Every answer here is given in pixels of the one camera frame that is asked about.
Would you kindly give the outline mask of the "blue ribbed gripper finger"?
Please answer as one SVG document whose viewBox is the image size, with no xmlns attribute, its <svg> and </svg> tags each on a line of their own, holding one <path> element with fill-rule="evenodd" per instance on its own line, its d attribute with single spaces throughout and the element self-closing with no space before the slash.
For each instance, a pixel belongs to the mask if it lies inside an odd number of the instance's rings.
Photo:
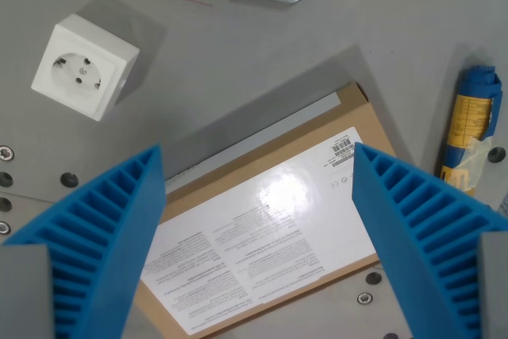
<svg viewBox="0 0 508 339">
<path fill-rule="evenodd" d="M 478 246 L 507 230 L 488 205 L 356 143 L 352 200 L 415 338 L 483 334 Z"/>
<path fill-rule="evenodd" d="M 6 245 L 44 245 L 57 338 L 119 338 L 166 202 L 154 145 L 82 185 Z"/>
</svg>

